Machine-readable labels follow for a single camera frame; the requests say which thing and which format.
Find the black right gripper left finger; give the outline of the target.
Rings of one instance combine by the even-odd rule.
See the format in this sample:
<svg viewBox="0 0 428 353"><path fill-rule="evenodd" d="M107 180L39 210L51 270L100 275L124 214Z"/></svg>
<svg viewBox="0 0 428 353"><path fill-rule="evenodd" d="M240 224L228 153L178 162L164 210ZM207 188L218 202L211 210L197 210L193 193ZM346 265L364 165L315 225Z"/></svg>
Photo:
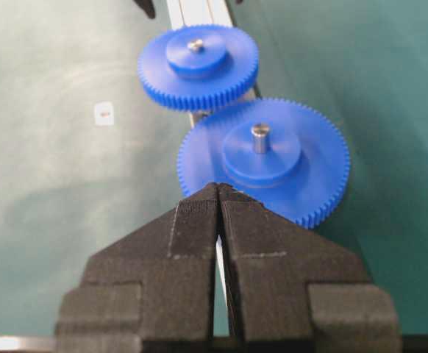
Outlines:
<svg viewBox="0 0 428 353"><path fill-rule="evenodd" d="M58 352L206 352L218 188L209 184L87 262L55 327Z"/></svg>

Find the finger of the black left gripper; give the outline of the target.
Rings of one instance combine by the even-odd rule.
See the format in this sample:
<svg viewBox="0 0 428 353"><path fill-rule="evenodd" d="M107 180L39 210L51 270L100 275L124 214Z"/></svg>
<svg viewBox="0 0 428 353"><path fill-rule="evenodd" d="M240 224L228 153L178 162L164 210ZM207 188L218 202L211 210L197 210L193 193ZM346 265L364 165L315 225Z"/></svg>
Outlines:
<svg viewBox="0 0 428 353"><path fill-rule="evenodd" d="M133 0L133 2L144 11L149 19L156 18L156 10L152 0Z"/></svg>

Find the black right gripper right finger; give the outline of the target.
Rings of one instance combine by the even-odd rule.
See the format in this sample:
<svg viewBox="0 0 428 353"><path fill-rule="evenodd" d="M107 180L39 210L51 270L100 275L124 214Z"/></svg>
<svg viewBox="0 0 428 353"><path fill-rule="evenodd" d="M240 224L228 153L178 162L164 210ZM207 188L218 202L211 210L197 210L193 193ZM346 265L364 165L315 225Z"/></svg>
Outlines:
<svg viewBox="0 0 428 353"><path fill-rule="evenodd" d="M353 252L218 186L230 317L245 352L400 352L392 298Z"/></svg>

